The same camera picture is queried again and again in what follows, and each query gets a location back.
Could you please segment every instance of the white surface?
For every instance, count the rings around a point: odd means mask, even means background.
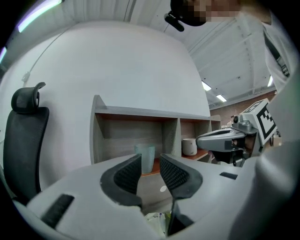
[[[49,42],[30,50],[4,76],[1,134],[11,96]],[[184,45],[155,30],[120,22],[83,23],[66,31],[39,59],[26,86],[39,82],[46,83],[40,90],[40,106],[50,109],[40,156],[42,189],[90,165],[94,95],[106,105],[210,115],[201,79]]]
[[[8,68],[28,47],[60,28],[116,20],[150,27],[181,41],[202,80],[212,88],[206,93],[211,107],[224,105],[216,98],[219,94],[229,104],[275,89],[274,85],[267,88],[270,73],[265,63],[263,26],[258,20],[240,14],[230,22],[185,25],[184,32],[178,32],[164,20],[169,11],[170,0],[66,0],[42,14],[22,34],[14,34],[3,64]]]

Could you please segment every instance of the ceiling light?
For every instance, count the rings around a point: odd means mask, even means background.
[[[18,25],[19,32],[22,32],[33,20],[42,15],[47,10],[61,3],[62,0],[46,0],[32,10]]]
[[[211,87],[209,85],[207,85],[205,82],[202,82],[203,88],[205,91],[209,91],[211,90]]]
[[[6,54],[6,47],[3,47],[0,53],[0,63],[2,61],[2,59],[4,58],[4,55]]]
[[[219,98],[222,102],[227,101],[222,95],[217,95],[217,98]]]
[[[268,83],[268,87],[269,87],[269,86],[271,86],[271,85],[272,85],[272,83],[273,83],[273,77],[272,77],[272,76],[270,76],[270,80],[269,80],[269,83]]]

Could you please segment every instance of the black mesh chair back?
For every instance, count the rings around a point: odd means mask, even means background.
[[[47,107],[38,107],[38,90],[45,86],[18,89],[11,101],[6,125],[3,167],[8,186],[26,204],[41,191],[39,156],[49,118]]]

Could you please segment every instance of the ceiling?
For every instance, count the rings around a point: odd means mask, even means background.
[[[47,35],[79,22],[117,20],[162,31],[181,41],[199,75],[212,89],[206,92],[210,109],[247,100],[275,90],[267,88],[269,71],[264,56],[263,27],[240,14],[230,21],[208,22],[200,27],[184,24],[178,32],[164,21],[170,0],[65,0],[42,14],[22,33],[15,31],[2,61],[9,67],[22,53]],[[227,99],[222,103],[216,95]]]

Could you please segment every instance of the chair headrest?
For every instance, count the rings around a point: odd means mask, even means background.
[[[20,88],[13,94],[11,107],[17,113],[35,113],[39,105],[38,90],[44,87],[44,82],[38,83],[32,88]]]

